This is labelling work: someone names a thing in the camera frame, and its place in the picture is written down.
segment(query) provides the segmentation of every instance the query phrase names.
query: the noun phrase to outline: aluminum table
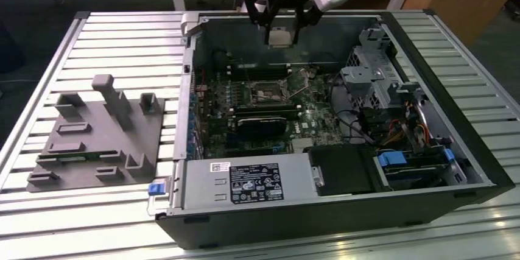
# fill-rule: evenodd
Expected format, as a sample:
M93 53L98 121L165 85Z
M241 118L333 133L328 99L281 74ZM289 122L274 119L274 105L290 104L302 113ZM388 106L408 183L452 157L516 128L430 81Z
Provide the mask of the aluminum table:
M513 182L520 183L520 107L436 16L393 13ZM44 193L26 177L58 115L58 93L90 89L112 74L129 99L166 99L157 178L172 174L182 70L182 12L78 13L0 151L0 259L481 259L520 253L514 188L426 225L184 251L153 222L168 199L149 202L146 184ZM402 57L404 71L413 72Z

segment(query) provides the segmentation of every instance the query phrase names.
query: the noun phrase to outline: white label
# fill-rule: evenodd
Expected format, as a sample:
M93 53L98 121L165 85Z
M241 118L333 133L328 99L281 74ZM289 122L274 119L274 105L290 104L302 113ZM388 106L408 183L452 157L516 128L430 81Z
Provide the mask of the white label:
M209 164L209 172L228 172L229 171L229 162L224 163L210 163Z

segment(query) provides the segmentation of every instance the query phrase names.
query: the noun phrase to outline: blue latch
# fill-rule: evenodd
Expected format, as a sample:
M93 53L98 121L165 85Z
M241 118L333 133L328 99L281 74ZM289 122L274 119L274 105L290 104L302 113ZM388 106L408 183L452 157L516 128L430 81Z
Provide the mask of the blue latch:
M402 152L384 152L377 156L377 159L380 161L381 167L408 163Z
M164 195L165 194L165 182L162 183L150 183L148 185L148 195Z
M448 161L454 161L454 154L450 149L444 149L444 155L446 156Z

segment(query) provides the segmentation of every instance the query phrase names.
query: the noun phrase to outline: dark floor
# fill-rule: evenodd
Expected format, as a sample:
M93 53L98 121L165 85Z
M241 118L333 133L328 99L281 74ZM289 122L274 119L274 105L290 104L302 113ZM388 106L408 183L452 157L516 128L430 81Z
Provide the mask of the dark floor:
M229 9L232 0L186 0L188 10ZM0 74L0 147L2 145L36 83L53 56L77 11L164 11L172 0L0 0L0 20L25 55L25 65ZM520 23L500 14L470 50L497 80L520 100Z

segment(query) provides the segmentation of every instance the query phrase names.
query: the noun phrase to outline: warning label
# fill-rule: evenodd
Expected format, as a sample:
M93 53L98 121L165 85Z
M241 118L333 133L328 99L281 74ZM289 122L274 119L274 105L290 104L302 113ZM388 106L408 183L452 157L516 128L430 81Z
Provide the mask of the warning label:
M229 167L229 187L234 204L284 199L277 164Z

